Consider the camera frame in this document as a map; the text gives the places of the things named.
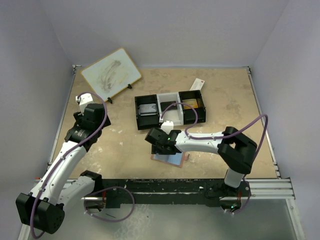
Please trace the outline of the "light blue card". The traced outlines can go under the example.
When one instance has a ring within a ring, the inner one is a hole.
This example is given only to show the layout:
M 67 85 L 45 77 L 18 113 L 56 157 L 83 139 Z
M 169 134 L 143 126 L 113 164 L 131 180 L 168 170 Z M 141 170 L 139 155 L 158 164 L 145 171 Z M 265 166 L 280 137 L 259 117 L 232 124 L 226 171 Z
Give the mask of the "light blue card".
M 174 166 L 180 166 L 182 163 L 184 155 L 182 153 L 176 153 L 173 155 L 161 155 L 161 154 L 154 154 L 151 159 L 155 161 L 160 161 L 165 164 L 170 164 Z

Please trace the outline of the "pink leather card holder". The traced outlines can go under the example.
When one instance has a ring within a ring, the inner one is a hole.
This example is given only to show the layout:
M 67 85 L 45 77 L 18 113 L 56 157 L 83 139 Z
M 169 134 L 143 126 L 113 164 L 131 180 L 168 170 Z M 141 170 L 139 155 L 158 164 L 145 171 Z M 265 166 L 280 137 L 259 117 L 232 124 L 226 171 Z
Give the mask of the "pink leather card holder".
M 176 153 L 172 155 L 152 154 L 150 159 L 174 167 L 182 168 L 184 162 L 189 159 L 189 156 L 190 154 L 186 152 Z

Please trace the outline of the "silver striped card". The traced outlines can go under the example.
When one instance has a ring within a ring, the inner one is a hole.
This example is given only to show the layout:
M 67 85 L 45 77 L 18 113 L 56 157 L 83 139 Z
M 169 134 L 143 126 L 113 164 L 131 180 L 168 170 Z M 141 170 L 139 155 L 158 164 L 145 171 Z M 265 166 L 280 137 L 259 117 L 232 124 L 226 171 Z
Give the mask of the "silver striped card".
M 152 116 L 157 114 L 157 105 L 155 103 L 141 104 L 138 107 L 140 116 Z

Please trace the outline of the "black card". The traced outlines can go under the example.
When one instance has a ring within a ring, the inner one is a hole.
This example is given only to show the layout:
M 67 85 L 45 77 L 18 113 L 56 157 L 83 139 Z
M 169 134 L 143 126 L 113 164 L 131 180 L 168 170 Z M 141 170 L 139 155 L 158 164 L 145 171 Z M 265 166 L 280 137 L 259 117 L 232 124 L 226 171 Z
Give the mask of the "black card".
M 169 107 L 170 105 L 176 103 L 176 101 L 164 101 L 160 103 L 160 109 L 161 112 L 163 112 L 167 107 Z M 176 105 L 173 105 L 169 108 L 169 110 L 176 110 L 178 107 Z

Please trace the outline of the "gold card from holder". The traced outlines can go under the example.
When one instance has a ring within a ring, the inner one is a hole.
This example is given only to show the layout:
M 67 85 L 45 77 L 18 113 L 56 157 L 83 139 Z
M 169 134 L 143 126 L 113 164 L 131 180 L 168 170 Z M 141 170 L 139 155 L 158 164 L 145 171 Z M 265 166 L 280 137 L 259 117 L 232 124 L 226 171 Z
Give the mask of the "gold card from holder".
M 185 103 L 185 104 L 187 104 L 187 105 L 189 105 L 189 106 L 183 105 L 183 108 L 184 108 L 185 110 L 191 109 L 191 107 L 193 107 L 194 109 L 197 109 L 197 108 L 201 107 L 201 104 L 198 103 L 198 100 L 195 99 L 195 98 L 185 99 L 185 100 L 183 100 L 182 102 Z

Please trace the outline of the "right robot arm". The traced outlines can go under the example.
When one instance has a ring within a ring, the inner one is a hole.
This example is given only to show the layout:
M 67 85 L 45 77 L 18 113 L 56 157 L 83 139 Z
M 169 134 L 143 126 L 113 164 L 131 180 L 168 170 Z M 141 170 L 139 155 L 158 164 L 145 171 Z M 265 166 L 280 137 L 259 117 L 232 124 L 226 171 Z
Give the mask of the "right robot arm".
M 188 133 L 172 129 L 169 133 L 153 127 L 145 140 L 152 145 L 153 154 L 176 155 L 186 152 L 203 152 L 219 155 L 228 166 L 222 190 L 228 196 L 240 190 L 243 178 L 251 173 L 258 145 L 251 138 L 228 126 L 216 133 Z

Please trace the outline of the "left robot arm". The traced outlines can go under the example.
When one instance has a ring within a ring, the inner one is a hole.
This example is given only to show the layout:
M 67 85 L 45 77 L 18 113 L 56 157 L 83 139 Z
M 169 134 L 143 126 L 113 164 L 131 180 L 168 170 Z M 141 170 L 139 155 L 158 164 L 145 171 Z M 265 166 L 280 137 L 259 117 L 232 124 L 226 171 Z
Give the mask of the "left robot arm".
M 111 124 L 105 103 L 86 103 L 74 113 L 75 124 L 67 132 L 60 153 L 40 181 L 15 200 L 20 221 L 30 227 L 30 235 L 37 240 L 43 234 L 54 234 L 62 225 L 67 209 L 78 199 L 98 196 L 103 191 L 102 176 L 84 171 L 67 188 L 65 183 L 80 160 L 87 154 Z

